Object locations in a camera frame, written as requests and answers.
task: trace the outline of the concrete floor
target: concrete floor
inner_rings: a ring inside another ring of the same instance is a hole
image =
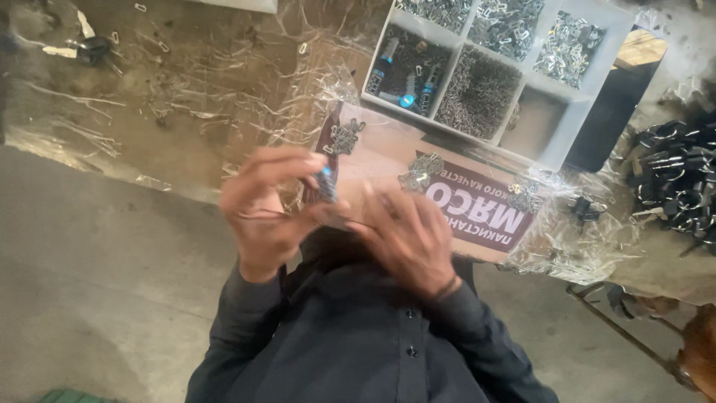
[[[73,387],[181,402],[234,260],[213,205],[0,148],[0,402]],[[563,402],[701,402],[544,276],[477,266],[480,296]],[[679,339],[630,330],[662,354]]]

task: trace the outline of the black shirt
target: black shirt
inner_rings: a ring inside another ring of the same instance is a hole
[[[423,303],[372,264],[315,270],[290,293],[235,269],[187,403],[557,402],[463,283]]]

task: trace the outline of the key ring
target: key ring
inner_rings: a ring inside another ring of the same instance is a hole
[[[691,192],[691,191],[685,191],[685,190],[676,192],[676,197],[675,197],[675,199],[679,202],[679,207],[680,207],[682,210],[696,210],[696,209],[700,208],[700,207],[704,204],[704,202],[706,201],[706,197],[704,196],[704,194],[703,194],[703,193],[699,193],[699,199],[700,199],[700,200],[699,200],[698,203],[695,203],[695,204],[693,204],[693,203],[692,203],[692,204],[686,204],[686,202],[682,201],[680,198],[681,198],[681,196],[684,196],[685,194],[688,195],[690,192]]]

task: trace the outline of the wrist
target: wrist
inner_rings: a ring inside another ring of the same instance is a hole
[[[441,282],[441,284],[439,288],[434,289],[429,294],[431,300],[441,300],[445,296],[454,293],[463,284],[463,280],[457,274],[453,273],[449,280]]]
[[[281,268],[281,266],[242,261],[238,266],[238,272],[241,274],[241,277],[249,283],[265,284],[279,274],[279,268]]]

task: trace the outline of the metal staple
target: metal staple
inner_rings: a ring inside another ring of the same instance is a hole
[[[606,31],[560,11],[534,70],[579,89]]]
[[[459,34],[468,20],[472,0],[398,0],[395,6]]]
[[[490,140],[507,114],[522,73],[465,46],[435,120],[471,136]]]
[[[441,174],[445,162],[438,153],[416,158],[409,166],[408,173],[398,176],[403,189],[422,193],[430,186],[430,175]]]
[[[484,0],[468,39],[522,62],[532,49],[545,0]]]

